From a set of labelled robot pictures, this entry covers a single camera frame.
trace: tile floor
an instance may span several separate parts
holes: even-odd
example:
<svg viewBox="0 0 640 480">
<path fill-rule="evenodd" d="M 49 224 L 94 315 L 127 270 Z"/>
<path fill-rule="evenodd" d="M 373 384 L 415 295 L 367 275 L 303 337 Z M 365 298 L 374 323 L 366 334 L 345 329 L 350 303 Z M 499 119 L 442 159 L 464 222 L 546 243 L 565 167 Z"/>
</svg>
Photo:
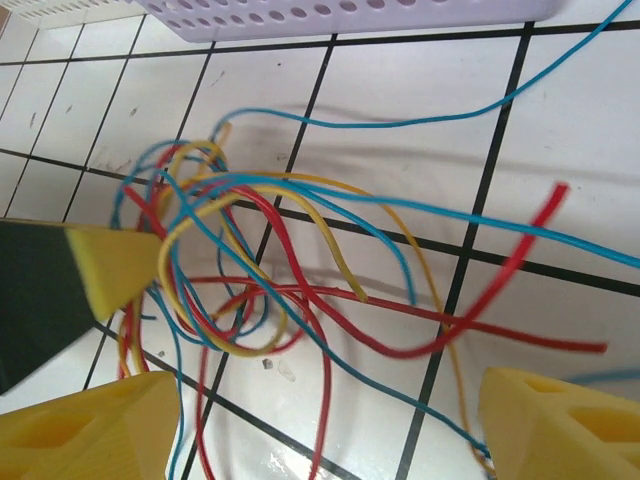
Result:
<svg viewBox="0 0 640 480">
<path fill-rule="evenodd" d="M 268 106 L 332 120 L 479 108 L 557 58 L 617 4 L 568 1 L 557 17 L 536 25 L 213 46 L 187 44 L 152 17 L 40 32 L 11 18 L 0 38 L 0 208 L 9 217 L 104 225 L 121 175 L 146 146 L 167 138 L 203 138 L 217 118 L 238 107 Z M 640 97 L 635 91 L 640 60 L 634 48 L 639 40 L 636 2 L 613 28 L 511 109 L 464 122 L 381 134 L 243 117 L 235 122 L 227 147 L 231 168 L 315 173 L 376 193 L 521 222 L 554 180 L 566 180 L 573 190 L 552 227 L 640 255 Z M 409 253 L 394 225 L 376 209 L 356 210 Z M 281 211 L 294 244 L 304 247 L 308 275 L 343 285 L 306 217 L 287 201 Z M 402 299 L 400 272 L 379 242 L 323 213 L 364 285 Z M 135 214 L 127 206 L 124 223 L 131 225 Z M 263 267 L 276 280 L 286 280 L 279 243 L 263 235 L 264 219 L 243 207 L 236 218 L 252 247 L 264 244 Z M 429 215 L 409 213 L 406 220 L 427 250 L 451 312 L 469 305 L 515 240 L 508 233 L 484 227 L 476 232 Z M 194 272 L 215 268 L 210 246 L 197 234 L 189 241 L 187 267 Z M 233 273 L 233 266 L 228 270 Z M 484 321 L 606 339 L 610 351 L 597 358 L 549 353 L 470 333 L 459 341 L 459 350 L 472 408 L 487 366 L 563 378 L 640 362 L 637 271 L 546 241 L 539 242 L 523 270 Z M 420 303 L 433 307 L 424 282 L 418 286 Z M 221 295 L 210 290 L 205 301 Z M 399 314 L 341 300 L 335 306 L 394 345 L 408 346 L 437 333 L 435 324 Z M 116 317 L 106 327 L 97 326 L 0 398 L 0 413 L 114 380 L 118 322 Z M 458 420 L 447 353 L 390 361 L 323 323 L 332 346 L 350 363 Z M 165 324 L 145 325 L 144 346 L 153 368 L 175 368 Z M 198 352 L 183 348 L 185 407 L 191 412 Z M 261 359 L 211 356 L 206 442 L 219 478 L 306 478 L 320 370 L 320 355 L 310 342 L 274 358 L 269 370 Z M 321 478 L 484 478 L 452 432 L 336 370 Z M 640 400 L 637 382 L 601 388 Z M 187 434 L 178 476 L 204 478 L 194 458 L 192 415 Z"/>
</svg>

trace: wire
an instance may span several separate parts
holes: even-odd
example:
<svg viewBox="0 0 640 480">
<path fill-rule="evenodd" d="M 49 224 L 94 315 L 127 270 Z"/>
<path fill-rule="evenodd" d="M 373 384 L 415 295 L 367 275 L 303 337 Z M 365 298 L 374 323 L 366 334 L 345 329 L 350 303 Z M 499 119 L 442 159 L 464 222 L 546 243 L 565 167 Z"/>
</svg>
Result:
<svg viewBox="0 0 640 480">
<path fill-rule="evenodd" d="M 453 120 L 465 120 L 468 118 L 479 117 L 484 115 L 485 113 L 489 113 L 492 110 L 502 107 L 503 105 L 508 104 L 513 101 L 518 95 L 522 94 L 524 91 L 531 88 L 533 85 L 538 83 L 544 77 L 553 72 L 556 68 L 566 62 L 570 57 L 572 57 L 575 53 L 585 47 L 589 42 L 591 42 L 594 38 L 596 38 L 605 28 L 609 26 L 611 22 L 613 22 L 634 0 L 625 0 L 622 4 L 616 8 L 611 15 L 609 15 L 600 25 L 598 25 L 592 32 L 590 32 L 585 38 L 580 40 L 576 45 L 567 50 L 563 55 L 561 55 L 557 60 L 552 62 L 548 67 L 543 69 L 537 75 L 533 76 L 531 79 L 527 80 L 525 83 L 516 88 L 509 95 L 504 98 L 486 106 L 480 108 L 478 110 L 472 110 L 467 113 L 459 113 L 453 115 L 441 115 L 436 117 L 424 117 L 424 118 L 415 118 L 411 120 L 403 120 L 398 122 L 364 122 L 364 123 L 349 123 L 349 122 L 326 122 L 322 120 L 316 120 L 309 117 L 303 117 L 300 115 L 295 115 L 288 112 L 283 112 L 280 110 L 274 110 L 271 108 L 241 108 L 238 110 L 234 110 L 226 115 L 224 115 L 216 124 L 213 129 L 213 133 L 211 134 L 211 140 L 215 141 L 218 136 L 220 130 L 223 128 L 225 124 L 230 123 L 231 119 L 238 117 L 240 115 L 246 114 L 263 114 L 263 115 L 273 115 L 281 118 L 287 118 L 289 120 L 295 120 L 297 122 L 305 123 L 308 125 L 314 125 L 317 127 L 324 128 L 339 128 L 339 129 L 386 129 L 386 128 L 400 128 L 400 127 L 408 127 L 411 125 L 423 125 L 427 123 L 438 123 L 438 122 L 449 122 Z"/>
</svg>

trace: grid line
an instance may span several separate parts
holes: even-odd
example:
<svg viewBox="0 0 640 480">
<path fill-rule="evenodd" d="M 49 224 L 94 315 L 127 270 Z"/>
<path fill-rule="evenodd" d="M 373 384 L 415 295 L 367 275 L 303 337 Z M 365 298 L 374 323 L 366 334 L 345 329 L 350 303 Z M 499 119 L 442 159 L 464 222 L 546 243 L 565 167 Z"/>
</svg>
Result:
<svg viewBox="0 0 640 480">
<path fill-rule="evenodd" d="M 320 64 L 320 69 L 318 71 L 318 76 L 316 77 L 316 81 L 314 83 L 313 90 L 311 91 L 311 96 L 309 98 L 309 102 L 307 103 L 307 108 L 305 109 L 304 116 L 309 118 L 311 116 L 311 112 L 313 111 L 313 107 L 315 106 L 316 99 L 318 97 L 318 93 L 320 92 L 320 87 L 322 85 L 322 80 L 324 79 L 324 74 L 329 66 L 329 60 L 331 59 L 331 54 L 333 52 L 333 45 L 335 43 L 337 35 L 332 35 L 329 46 L 327 47 L 327 51 L 325 52 L 322 63 Z M 298 129 L 298 134 L 296 135 L 296 139 L 294 141 L 293 147 L 291 149 L 291 154 L 289 156 L 289 160 L 287 162 L 287 166 L 285 167 L 285 172 L 291 172 L 293 170 L 293 166 L 296 161 L 296 157 L 298 155 L 298 151 L 300 150 L 300 145 L 302 144 L 302 139 L 304 137 L 304 133 L 306 131 L 307 124 L 301 123 L 300 128 Z M 274 206 L 277 209 L 280 206 L 280 202 L 282 201 L 282 197 L 278 196 L 275 199 Z M 260 241 L 260 246 L 258 247 L 258 251 L 256 252 L 256 264 L 260 265 L 262 261 L 262 257 L 267 248 L 267 244 L 269 242 L 269 237 L 271 236 L 272 226 L 270 223 L 267 223 L 265 230 L 262 234 L 262 239 Z M 227 366 L 227 362 L 229 360 L 229 354 L 224 352 L 222 355 L 222 359 L 220 360 L 220 364 L 218 365 L 218 371 L 216 373 L 216 378 L 214 379 L 215 390 L 212 389 L 212 395 L 207 399 L 207 403 L 205 404 L 204 412 L 203 412 L 203 425 L 206 425 L 206 422 L 209 418 L 209 414 L 211 413 L 211 409 L 213 408 L 213 403 L 215 401 L 215 395 L 217 395 L 217 389 L 222 379 L 222 375 Z M 191 445 L 191 449 L 189 450 L 189 456 L 187 458 L 187 463 L 185 465 L 185 469 L 182 474 L 182 479 L 186 480 L 191 467 L 193 466 L 193 461 L 195 459 L 197 450 L 197 445 L 194 440 Z"/>
<path fill-rule="evenodd" d="M 531 35 L 534 37 L 545 35 L 566 35 L 574 33 L 590 33 L 593 31 L 599 23 L 579 23 L 573 25 L 549 25 L 534 27 L 531 30 Z M 639 30 L 639 20 L 623 20 L 613 22 L 605 28 L 605 32 L 618 32 Z M 507 37 L 520 37 L 523 34 L 524 26 L 516 28 L 504 28 L 495 30 L 471 30 L 471 31 L 454 31 L 454 32 L 440 32 L 440 33 L 422 33 L 415 35 L 395 35 L 395 36 L 383 36 L 385 32 L 380 32 L 379 37 L 370 38 L 337 38 L 334 42 L 334 46 L 353 46 L 353 45 L 378 45 L 385 43 L 417 43 L 417 42 L 437 42 L 442 40 L 477 40 L 486 38 L 507 38 Z M 308 42 L 297 43 L 272 43 L 272 44 L 257 44 L 257 45 L 244 45 L 237 47 L 219 47 L 214 48 L 213 54 L 221 53 L 234 53 L 234 52 L 258 52 L 265 50 L 293 50 L 304 48 L 318 48 L 328 47 L 331 40 L 316 40 Z M 201 55 L 209 52 L 207 48 L 193 48 L 188 50 L 176 50 L 176 51 L 161 51 L 161 52 L 144 52 L 144 53 L 130 53 L 130 54 L 117 54 L 117 55 L 104 55 L 104 56 L 92 56 L 92 57 L 78 57 L 78 58 L 57 58 L 48 60 L 25 60 L 13 61 L 13 62 L 0 62 L 0 67 L 15 66 L 15 65 L 40 65 L 45 63 L 64 63 L 64 62 L 96 62 L 103 60 L 125 60 L 127 58 L 154 58 L 154 57 L 179 57 L 188 55 Z"/>
<path fill-rule="evenodd" d="M 37 155 L 29 155 L 27 153 L 16 152 L 13 150 L 7 150 L 5 148 L 0 148 L 0 153 L 5 153 L 7 155 L 11 155 L 18 158 L 30 158 L 31 160 L 35 160 L 38 162 L 48 163 L 51 165 L 57 165 L 59 167 L 69 168 L 72 170 L 83 170 L 81 165 L 76 165 L 72 163 L 67 163 L 59 160 L 54 160 L 51 158 L 45 158 Z M 98 175 L 101 177 L 113 178 L 114 180 L 122 181 L 127 178 L 126 175 L 116 172 L 109 172 L 107 170 L 100 170 L 96 168 L 89 167 L 86 169 L 86 173 L 90 173 L 93 175 Z M 147 185 L 147 180 L 143 178 L 134 178 L 132 180 L 133 183 L 138 185 Z M 255 204 L 250 203 L 248 201 L 240 200 L 235 204 L 237 207 L 244 208 L 247 210 L 258 211 L 258 207 Z M 312 223 L 313 220 L 311 217 L 300 211 L 290 210 L 287 208 L 279 207 L 278 212 L 285 218 L 292 220 L 299 220 L 301 222 Z M 334 230 L 340 230 L 349 233 L 356 233 L 359 235 L 371 236 L 371 233 L 364 230 L 361 226 L 356 225 L 354 223 L 346 222 L 344 220 L 336 219 L 336 218 L 328 218 L 323 217 L 325 222 Z M 382 233 L 384 233 L 387 237 L 389 237 L 393 242 L 399 243 L 402 245 L 409 245 L 404 234 L 399 232 L 394 232 L 391 230 L 385 230 L 383 228 L 379 229 Z M 462 247 L 460 245 L 454 245 L 451 243 L 440 242 L 437 240 L 431 240 L 424 237 L 415 237 L 418 246 L 425 250 L 430 250 L 438 253 L 445 253 L 447 255 L 460 256 L 462 252 Z M 502 265 L 504 261 L 507 259 L 505 255 L 501 255 L 499 253 L 487 252 L 485 250 L 477 250 L 472 249 L 470 253 L 470 260 L 476 260 L 482 263 L 488 263 L 491 265 Z M 625 280 L 619 280 L 611 277 L 603 277 L 601 275 L 595 275 L 586 272 L 580 272 L 577 270 L 571 270 L 568 268 L 556 267 L 553 265 L 548 265 L 544 263 L 538 263 L 533 261 L 525 261 L 523 265 L 519 268 L 520 271 L 533 273 L 536 275 L 540 275 L 543 277 L 553 278 L 556 280 L 562 280 L 569 283 L 575 283 L 577 285 L 584 285 L 587 287 L 597 288 L 599 290 L 606 290 L 613 293 L 619 293 L 622 295 L 629 295 L 632 297 L 640 297 L 640 284 L 632 283 Z"/>
<path fill-rule="evenodd" d="M 80 41 L 80 35 L 82 35 L 82 31 L 84 30 L 84 24 L 82 25 L 82 27 L 80 27 L 80 32 L 78 33 L 78 36 L 76 37 L 76 41 L 73 44 L 73 48 L 71 49 L 71 53 L 69 54 L 69 56 L 73 55 L 73 52 L 75 51 L 76 47 L 78 46 L 78 42 Z M 36 34 L 33 36 L 33 40 L 31 42 L 31 46 L 29 47 L 29 51 L 27 52 L 27 57 L 29 57 L 29 54 L 31 53 L 31 48 L 33 48 L 33 45 L 36 42 L 36 38 L 38 37 L 38 33 L 40 33 L 40 30 L 36 31 Z M 47 111 L 44 114 L 44 118 L 42 119 L 42 123 L 40 124 L 40 128 L 38 128 L 38 133 L 36 133 L 36 137 L 33 140 L 33 144 L 31 145 L 31 149 L 29 150 L 29 156 L 31 154 L 33 154 L 33 151 L 36 148 L 36 144 L 38 143 L 38 140 L 40 139 L 40 135 L 42 134 L 42 130 L 44 129 L 45 124 L 47 123 L 47 118 L 49 118 L 49 113 L 51 112 L 51 107 L 53 106 L 53 102 L 55 102 L 56 100 L 56 95 L 58 94 L 58 91 L 60 90 L 60 86 L 62 85 L 62 82 L 64 81 L 64 76 L 67 73 L 67 69 L 69 68 L 69 64 L 65 64 L 63 70 L 62 70 L 62 75 L 60 75 L 60 80 L 58 80 L 58 85 L 56 85 L 56 89 L 53 92 L 53 96 L 51 97 L 51 102 L 49 102 L 49 106 L 47 107 Z M 20 68 L 20 72 L 18 74 L 18 77 L 16 78 L 16 83 L 13 85 L 13 88 L 11 89 L 11 95 L 14 92 L 14 89 L 16 87 L 16 85 L 18 84 L 18 81 L 20 80 L 20 75 L 22 74 L 22 71 L 24 70 L 24 65 Z M 3 110 L 2 110 L 2 115 L 4 115 L 7 106 L 9 105 L 9 102 L 11 101 L 11 95 L 9 96 L 9 98 L 7 99 L 7 103 L 5 104 Z M 4 217 L 6 217 L 9 213 L 9 210 L 11 209 L 11 205 L 13 204 L 13 200 L 16 198 L 16 194 L 18 193 L 18 188 L 20 188 L 20 182 L 22 182 L 22 178 L 24 177 L 25 172 L 27 171 L 27 167 L 29 166 L 29 160 L 30 157 L 27 157 L 26 162 L 24 162 L 24 166 L 22 167 L 22 171 L 20 172 L 20 176 L 18 177 L 18 181 L 16 182 L 16 186 L 13 189 L 13 192 L 11 193 L 11 198 L 9 199 L 9 203 L 7 204 L 7 208 L 4 211 Z"/>
<path fill-rule="evenodd" d="M 113 341 L 118 340 L 117 333 L 114 332 L 111 328 L 109 328 L 109 325 L 105 326 L 96 321 L 94 324 L 94 328 L 104 334 L 102 343 L 104 343 L 104 339 L 106 338 L 110 338 Z M 153 355 L 152 353 L 149 353 L 146 350 L 144 350 L 143 353 L 144 353 L 145 359 L 149 363 L 155 365 L 156 367 L 166 372 L 172 373 L 174 376 L 176 376 L 177 370 L 173 366 L 169 365 L 164 360 L 161 360 L 160 358 Z M 195 379 L 191 378 L 189 375 L 185 374 L 184 372 L 182 373 L 182 379 L 185 385 L 197 391 L 198 382 Z M 205 395 L 207 395 L 207 397 L 214 398 L 213 403 L 217 403 L 225 410 L 228 410 L 229 412 L 233 413 L 237 417 L 240 417 L 242 420 L 254 426 L 258 430 L 260 430 L 262 433 L 269 435 L 271 438 L 279 441 L 280 443 L 284 444 L 286 447 L 294 450 L 295 452 L 299 453 L 300 455 L 306 457 L 309 460 L 311 460 L 311 458 L 313 457 L 314 452 L 312 449 L 300 443 L 293 437 L 287 435 L 286 433 L 282 432 L 281 430 L 274 427 L 273 425 L 265 422 L 264 420 L 259 419 L 255 415 L 252 415 L 251 413 L 249 413 L 247 410 L 243 409 L 239 405 L 233 403 L 232 401 L 226 399 L 221 395 L 218 395 L 217 393 L 214 392 L 213 388 L 209 388 L 205 386 L 204 392 L 205 392 Z M 338 464 L 332 462 L 331 460 L 325 457 L 322 457 L 321 466 L 322 468 L 332 473 L 333 475 L 336 475 L 340 479 L 359 480 L 359 477 L 357 475 L 353 474 L 352 472 L 348 471 L 347 469 L 339 466 Z"/>
<path fill-rule="evenodd" d="M 511 73 L 507 81 L 505 97 L 510 95 L 518 87 L 520 74 L 522 73 L 525 57 L 527 55 L 527 50 L 531 41 L 532 30 L 533 22 L 525 24 L 524 31 L 522 33 L 522 36 L 520 37 L 518 48 L 515 53 Z M 498 115 L 498 120 L 496 121 L 496 127 L 493 133 L 493 138 L 491 139 L 491 145 L 489 146 L 489 151 L 487 153 L 487 161 L 485 162 L 484 169 L 482 171 L 482 177 L 480 178 L 478 191 L 476 193 L 476 198 L 473 204 L 472 213 L 475 215 L 482 215 L 482 212 L 484 210 L 484 206 L 489 195 L 489 188 L 491 186 L 493 173 L 495 171 L 498 157 L 500 155 L 500 147 L 502 146 L 502 140 L 504 138 L 507 123 L 509 121 L 512 104 L 513 102 L 509 102 L 503 105 L 500 109 L 500 114 Z M 453 280 L 451 281 L 451 287 L 449 289 L 449 295 L 447 296 L 447 301 L 444 307 L 445 313 L 448 313 L 450 315 L 455 313 L 458 299 L 460 298 L 460 293 L 462 292 L 464 278 L 466 275 L 467 267 L 469 265 L 470 254 L 471 250 L 473 249 L 473 243 L 475 241 L 477 232 L 478 225 L 475 223 L 470 223 L 464 236 L 464 241 L 462 243 L 462 252 L 458 257 L 455 273 L 453 275 Z M 443 335 L 443 333 L 444 332 L 442 325 L 440 325 L 440 327 L 438 328 L 437 336 L 441 336 Z M 431 392 L 433 391 L 433 386 L 435 385 L 438 368 L 442 359 L 442 353 L 442 351 L 436 352 L 429 357 L 427 371 L 425 373 L 422 387 L 420 388 L 420 394 L 418 396 L 418 401 L 425 405 L 429 404 L 429 399 L 431 398 Z M 396 472 L 396 480 L 405 480 L 409 475 L 409 470 L 411 468 L 411 463 L 413 461 L 415 450 L 418 444 L 418 439 L 422 431 L 424 416 L 424 412 L 417 409 L 414 411 L 413 418 L 409 426 L 409 431 L 407 433 L 407 439 L 402 451 L 400 464 Z"/>
<path fill-rule="evenodd" d="M 138 36 L 140 35 L 140 31 L 142 30 L 142 26 L 144 25 L 144 21 L 147 17 L 143 16 L 142 19 L 140 20 L 140 25 L 138 25 L 138 31 L 136 32 L 135 37 L 133 38 L 133 42 L 131 43 L 131 48 L 129 49 L 129 52 L 133 51 L 133 48 L 135 47 L 136 41 L 138 40 Z M 64 217 L 63 217 L 63 222 L 65 222 L 67 220 L 67 217 L 69 216 L 69 211 L 71 210 L 71 205 L 73 205 L 73 202 L 75 200 L 75 197 L 78 193 L 78 188 L 80 187 L 80 183 L 82 182 L 82 178 L 85 174 L 85 172 L 88 170 L 87 169 L 87 165 L 89 163 L 89 159 L 91 158 L 91 154 L 93 152 L 93 149 L 96 145 L 96 142 L 98 141 L 98 137 L 100 136 L 100 132 L 102 131 L 102 127 L 104 125 L 104 122 L 107 118 L 107 115 L 109 114 L 109 109 L 111 108 L 111 104 L 113 103 L 113 99 L 115 98 L 117 92 L 118 92 L 118 87 L 120 86 L 120 81 L 122 80 L 122 77 L 124 76 L 124 72 L 125 69 L 127 68 L 127 63 L 128 60 L 125 60 L 124 64 L 122 65 L 122 70 L 120 71 L 120 76 L 118 77 L 118 80 L 116 81 L 116 84 L 114 86 L 113 89 L 113 93 L 111 94 L 111 98 L 109 99 L 109 103 L 107 103 L 107 106 L 105 108 L 105 112 L 104 115 L 102 116 L 102 120 L 100 121 L 100 126 L 98 127 L 98 131 L 96 132 L 96 135 L 93 139 L 93 142 L 91 143 L 91 147 L 89 148 L 89 153 L 87 154 L 87 158 L 84 162 L 84 166 L 82 167 L 82 171 L 80 172 L 80 177 L 78 178 L 78 181 L 76 183 L 76 186 L 73 190 L 73 194 L 71 195 L 71 199 L 69 200 L 69 204 L 67 205 L 67 210 L 65 211 Z M 100 355 L 102 353 L 102 347 L 104 345 L 104 340 L 105 340 L 105 333 L 103 332 L 102 334 L 102 339 L 100 340 L 100 344 L 98 345 L 98 348 L 96 350 L 96 355 L 94 357 L 93 360 L 93 368 L 89 369 L 89 372 L 87 373 L 87 378 L 85 380 L 85 386 L 89 386 L 89 384 L 91 383 L 91 378 L 93 377 L 93 372 L 95 371 L 95 365 L 98 363 L 98 359 L 100 358 Z"/>
</svg>

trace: white tile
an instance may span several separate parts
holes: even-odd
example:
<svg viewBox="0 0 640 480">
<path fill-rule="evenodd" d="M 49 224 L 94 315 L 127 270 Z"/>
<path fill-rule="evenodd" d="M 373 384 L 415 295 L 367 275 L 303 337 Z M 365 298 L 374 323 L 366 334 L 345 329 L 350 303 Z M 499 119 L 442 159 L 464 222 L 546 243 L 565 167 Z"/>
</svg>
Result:
<svg viewBox="0 0 640 480">
<path fill-rule="evenodd" d="M 32 23 L 11 15 L 0 37 L 0 62 L 22 62 L 37 31 Z"/>
<path fill-rule="evenodd" d="M 84 27 L 73 58 L 129 53 L 142 17 L 91 23 Z"/>
<path fill-rule="evenodd" d="M 216 42 L 215 48 L 254 47 L 257 45 L 279 45 L 283 43 L 328 42 L 331 35 L 307 35 L 304 37 L 257 38 L 250 40 L 227 40 Z"/>
<path fill-rule="evenodd" d="M 522 81 L 582 37 L 534 37 Z M 633 87 L 640 81 L 640 64 L 629 61 L 620 48 L 639 40 L 638 31 L 603 34 L 516 99 L 485 215 L 526 223 L 552 183 L 566 181 L 572 191 L 549 228 L 640 255 L 635 221 L 640 208 L 640 99 Z M 481 228 L 475 246 L 508 254 L 516 238 Z M 636 270 L 546 240 L 538 242 L 530 259 L 631 282 L 638 279 Z"/>
<path fill-rule="evenodd" d="M 0 120 L 0 146 L 29 153 L 60 82 L 64 65 L 26 65 Z"/>
<path fill-rule="evenodd" d="M 195 403 L 187 411 L 195 414 Z M 260 431 L 249 422 L 214 404 L 204 427 L 204 442 L 213 474 L 220 478 L 260 478 L 265 480 L 298 480 L 309 476 L 311 460 Z M 183 466 L 195 435 L 188 437 L 178 460 Z M 199 457 L 193 462 L 189 479 L 204 479 Z M 320 468 L 318 479 L 336 477 Z"/>
<path fill-rule="evenodd" d="M 77 170 L 32 160 L 7 216 L 59 222 L 79 177 Z"/>
<path fill-rule="evenodd" d="M 71 63 L 34 154 L 84 165 L 124 60 Z"/>
<path fill-rule="evenodd" d="M 27 60 L 55 60 L 69 58 L 80 34 L 81 25 L 54 28 L 38 32 Z"/>
<path fill-rule="evenodd" d="M 208 49 L 210 46 L 210 43 L 189 43 L 183 40 L 156 17 L 149 15 L 144 21 L 133 53 Z"/>
<path fill-rule="evenodd" d="M 79 392 L 101 334 L 92 329 L 0 397 L 0 414 Z"/>
<path fill-rule="evenodd" d="M 516 46 L 517 39 L 504 38 L 336 48 L 312 116 L 381 122 L 484 107 L 504 95 Z M 497 115 L 391 130 L 309 127 L 294 171 L 470 211 Z M 379 207 L 349 208 L 378 227 L 396 229 Z M 413 210 L 404 210 L 403 218 L 421 237 L 457 244 L 464 238 L 463 222 Z"/>
<path fill-rule="evenodd" d="M 205 55 L 132 59 L 89 166 L 120 171 L 152 144 L 174 139 Z"/>
<path fill-rule="evenodd" d="M 549 20 L 536 23 L 536 26 L 600 23 L 622 4 L 622 0 L 600 0 L 599 2 L 563 0 L 558 3 L 561 6 L 558 13 Z M 615 21 L 639 19 L 640 4 L 632 2 Z"/>
<path fill-rule="evenodd" d="M 9 206 L 25 162 L 24 158 L 0 153 L 0 212 L 3 214 Z"/>
<path fill-rule="evenodd" d="M 220 117 L 247 106 L 304 114 L 325 51 L 313 48 L 213 55 L 183 138 L 207 138 Z M 225 146 L 231 169 L 284 170 L 298 124 L 262 115 L 243 115 L 231 123 L 233 131 Z"/>
<path fill-rule="evenodd" d="M 289 234 L 309 282 L 348 288 L 339 280 L 324 241 L 311 224 L 287 221 Z M 374 296 L 406 303 L 404 282 L 395 257 L 371 237 L 333 232 L 342 247 L 351 270 L 365 290 Z M 409 256 L 416 276 L 419 304 L 431 306 L 423 279 L 418 277 L 417 261 L 410 249 L 400 247 Z M 441 295 L 446 294 L 455 258 L 429 254 Z M 288 264 L 272 234 L 263 262 L 265 272 L 280 284 L 291 283 Z M 435 322 L 384 311 L 357 302 L 327 299 L 351 322 L 387 345 L 409 348 L 430 341 L 438 325 Z M 261 345 L 273 334 L 277 311 L 269 327 L 247 338 L 245 345 Z M 417 398 L 428 358 L 393 360 L 382 357 L 350 339 L 327 316 L 319 317 L 330 347 L 355 368 L 375 380 Z M 312 448 L 322 392 L 320 350 L 310 339 L 293 349 L 273 356 L 273 368 L 265 369 L 262 357 L 231 357 L 222 378 L 219 393 L 258 418 Z M 325 456 L 360 478 L 392 478 L 402 453 L 411 423 L 413 408 L 375 392 L 333 365 L 332 409 L 325 445 Z M 383 424 L 379 412 L 385 413 Z"/>
<path fill-rule="evenodd" d="M 66 221 L 107 226 L 120 183 L 120 180 L 115 178 L 95 173 L 85 173 L 82 176 L 82 181 L 73 199 Z M 141 185 L 133 185 L 133 188 L 140 194 L 144 190 Z M 125 202 L 121 212 L 123 227 L 133 228 L 138 219 L 138 213 L 138 207 L 132 202 Z"/>
<path fill-rule="evenodd" d="M 19 74 L 19 65 L 0 67 L 0 112 L 4 109 Z"/>
</svg>

